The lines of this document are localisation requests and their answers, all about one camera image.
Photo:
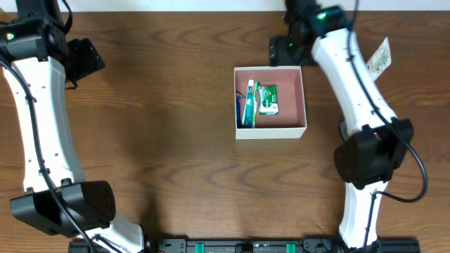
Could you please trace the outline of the blue razor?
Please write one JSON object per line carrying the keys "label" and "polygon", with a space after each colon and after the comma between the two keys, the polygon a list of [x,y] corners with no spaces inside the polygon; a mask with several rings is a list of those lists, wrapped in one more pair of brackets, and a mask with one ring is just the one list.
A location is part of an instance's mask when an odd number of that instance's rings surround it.
{"label": "blue razor", "polygon": [[242,117],[241,117],[241,105],[240,102],[242,99],[245,99],[245,96],[240,92],[236,92],[236,126],[241,128],[242,126]]}

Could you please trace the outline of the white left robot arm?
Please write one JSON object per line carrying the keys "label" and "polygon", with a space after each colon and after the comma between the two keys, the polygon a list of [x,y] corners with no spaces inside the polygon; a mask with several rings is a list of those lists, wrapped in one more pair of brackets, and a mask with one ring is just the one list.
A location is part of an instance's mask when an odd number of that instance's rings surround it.
{"label": "white left robot arm", "polygon": [[65,91],[105,67],[89,39],[67,40],[59,1],[21,0],[1,26],[1,66],[13,93],[25,155],[24,195],[12,215],[71,252],[145,252],[140,225],[116,210],[106,181],[88,181],[72,142]]}

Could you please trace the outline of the green soap bar package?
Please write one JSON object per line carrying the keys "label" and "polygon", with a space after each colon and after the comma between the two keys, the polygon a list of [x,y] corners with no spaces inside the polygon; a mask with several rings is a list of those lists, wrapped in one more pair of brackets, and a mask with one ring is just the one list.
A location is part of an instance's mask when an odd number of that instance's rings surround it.
{"label": "green soap bar package", "polygon": [[259,113],[261,115],[277,115],[278,109],[278,87],[276,85],[259,86]]}

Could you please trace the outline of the teal toothpaste tube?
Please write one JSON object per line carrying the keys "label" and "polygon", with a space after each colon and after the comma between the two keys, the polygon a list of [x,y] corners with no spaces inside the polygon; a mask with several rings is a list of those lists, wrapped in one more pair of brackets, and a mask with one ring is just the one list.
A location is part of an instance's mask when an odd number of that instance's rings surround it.
{"label": "teal toothpaste tube", "polygon": [[244,127],[255,127],[255,103],[255,81],[253,79],[250,79],[247,84],[245,108],[243,111],[242,125]]}

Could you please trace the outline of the white lotion tube leaf print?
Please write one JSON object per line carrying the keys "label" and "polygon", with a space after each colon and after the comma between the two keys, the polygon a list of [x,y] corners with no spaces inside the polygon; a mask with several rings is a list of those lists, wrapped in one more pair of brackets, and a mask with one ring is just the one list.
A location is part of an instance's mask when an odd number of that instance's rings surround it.
{"label": "white lotion tube leaf print", "polygon": [[375,81],[390,66],[391,62],[390,44],[386,37],[366,63],[371,79]]}

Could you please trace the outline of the green white toothbrush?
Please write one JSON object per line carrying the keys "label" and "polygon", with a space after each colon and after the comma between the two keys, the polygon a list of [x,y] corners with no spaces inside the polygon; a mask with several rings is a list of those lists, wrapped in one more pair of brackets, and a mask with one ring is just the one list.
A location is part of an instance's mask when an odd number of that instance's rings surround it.
{"label": "green white toothbrush", "polygon": [[260,83],[257,81],[254,81],[254,84],[253,84],[253,113],[252,113],[252,128],[253,129],[256,127],[256,121],[257,121],[259,86],[260,86]]}

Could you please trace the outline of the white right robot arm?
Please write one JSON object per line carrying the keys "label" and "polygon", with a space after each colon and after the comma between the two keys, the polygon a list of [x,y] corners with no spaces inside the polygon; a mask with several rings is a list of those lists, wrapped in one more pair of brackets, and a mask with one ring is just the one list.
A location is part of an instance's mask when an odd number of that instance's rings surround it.
{"label": "white right robot arm", "polygon": [[411,145],[413,125],[399,119],[377,88],[359,49],[354,26],[339,6],[322,7],[315,0],[286,0],[288,33],[270,44],[273,66],[317,65],[330,83],[345,122],[345,140],[333,154],[345,184],[345,205],[333,252],[419,252],[416,239],[381,239],[376,232],[387,185],[406,155],[422,177],[417,202],[428,191],[428,175]]}

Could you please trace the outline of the clear foam soap pump bottle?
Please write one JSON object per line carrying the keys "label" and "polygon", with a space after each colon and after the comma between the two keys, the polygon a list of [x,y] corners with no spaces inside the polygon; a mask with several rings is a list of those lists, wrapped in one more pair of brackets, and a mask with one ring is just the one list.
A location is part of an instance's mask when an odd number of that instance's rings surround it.
{"label": "clear foam soap pump bottle", "polygon": [[349,134],[348,134],[346,122],[345,122],[345,121],[341,122],[341,123],[339,124],[339,126],[340,126],[340,133],[341,133],[341,135],[342,135],[342,139],[343,139],[344,141],[347,141],[347,140],[349,139]]}

